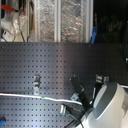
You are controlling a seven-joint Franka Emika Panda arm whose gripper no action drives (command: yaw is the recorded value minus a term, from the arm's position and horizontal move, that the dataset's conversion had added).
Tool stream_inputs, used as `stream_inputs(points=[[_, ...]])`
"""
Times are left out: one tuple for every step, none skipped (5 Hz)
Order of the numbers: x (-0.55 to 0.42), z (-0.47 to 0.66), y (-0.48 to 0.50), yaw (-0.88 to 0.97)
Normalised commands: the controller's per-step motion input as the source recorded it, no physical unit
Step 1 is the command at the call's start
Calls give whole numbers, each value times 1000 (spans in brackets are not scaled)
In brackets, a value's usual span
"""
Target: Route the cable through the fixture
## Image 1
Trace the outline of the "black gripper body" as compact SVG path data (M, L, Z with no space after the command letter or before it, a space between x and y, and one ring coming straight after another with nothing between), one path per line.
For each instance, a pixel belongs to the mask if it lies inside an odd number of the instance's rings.
M85 111L88 111L92 108L92 105L90 104L89 100L87 99L84 91L80 91L78 94L78 97L79 97Z

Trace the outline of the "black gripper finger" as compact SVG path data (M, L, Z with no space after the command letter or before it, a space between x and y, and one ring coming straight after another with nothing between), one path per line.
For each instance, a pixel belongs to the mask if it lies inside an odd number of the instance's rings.
M74 87L76 93L82 92L82 87L77 77L71 78L71 84Z

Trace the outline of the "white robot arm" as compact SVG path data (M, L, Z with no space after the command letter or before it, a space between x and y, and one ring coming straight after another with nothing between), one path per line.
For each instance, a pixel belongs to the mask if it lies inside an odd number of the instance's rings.
M119 83L103 85L92 104L76 77L71 83L85 111L81 120L84 128L128 128L128 92Z

